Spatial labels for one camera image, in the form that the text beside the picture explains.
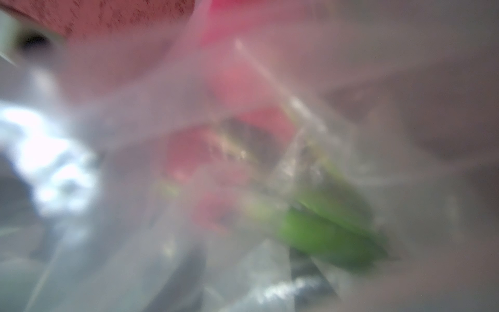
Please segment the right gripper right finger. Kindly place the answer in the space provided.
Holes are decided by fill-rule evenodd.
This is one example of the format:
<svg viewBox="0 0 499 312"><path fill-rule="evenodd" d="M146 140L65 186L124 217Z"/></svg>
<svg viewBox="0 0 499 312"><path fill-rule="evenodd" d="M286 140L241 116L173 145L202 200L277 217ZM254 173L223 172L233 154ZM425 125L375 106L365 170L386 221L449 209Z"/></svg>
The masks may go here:
<svg viewBox="0 0 499 312"><path fill-rule="evenodd" d="M289 248L289 261L295 311L305 311L322 300L338 298L332 284L321 273L311 256Z"/></svg>

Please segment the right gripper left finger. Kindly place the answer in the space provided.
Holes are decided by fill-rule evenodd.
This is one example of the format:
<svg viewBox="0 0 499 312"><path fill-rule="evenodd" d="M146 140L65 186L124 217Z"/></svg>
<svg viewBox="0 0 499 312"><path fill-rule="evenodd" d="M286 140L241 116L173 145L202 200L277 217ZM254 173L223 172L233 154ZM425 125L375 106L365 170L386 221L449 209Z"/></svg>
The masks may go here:
<svg viewBox="0 0 499 312"><path fill-rule="evenodd" d="M205 249L197 246L184 257L183 262L144 311L200 311L205 268Z"/></svg>

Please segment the dragon fruit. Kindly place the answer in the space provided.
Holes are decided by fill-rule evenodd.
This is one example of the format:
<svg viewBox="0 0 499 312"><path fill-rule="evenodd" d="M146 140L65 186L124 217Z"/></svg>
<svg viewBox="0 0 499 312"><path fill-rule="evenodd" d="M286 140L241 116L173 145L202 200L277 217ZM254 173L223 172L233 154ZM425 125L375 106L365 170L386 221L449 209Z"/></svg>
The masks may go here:
<svg viewBox="0 0 499 312"><path fill-rule="evenodd" d="M373 208L247 62L195 69L222 109L166 141L160 191L180 196L200 231L271 239L354 272L389 257Z"/></svg>

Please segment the clear zip-top bag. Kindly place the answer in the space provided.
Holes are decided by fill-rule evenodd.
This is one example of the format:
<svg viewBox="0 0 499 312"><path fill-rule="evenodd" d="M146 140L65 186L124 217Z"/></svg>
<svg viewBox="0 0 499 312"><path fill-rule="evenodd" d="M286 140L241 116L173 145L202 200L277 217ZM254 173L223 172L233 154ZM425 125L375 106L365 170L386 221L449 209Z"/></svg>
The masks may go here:
<svg viewBox="0 0 499 312"><path fill-rule="evenodd" d="M2 311L497 311L498 2L1 5Z"/></svg>

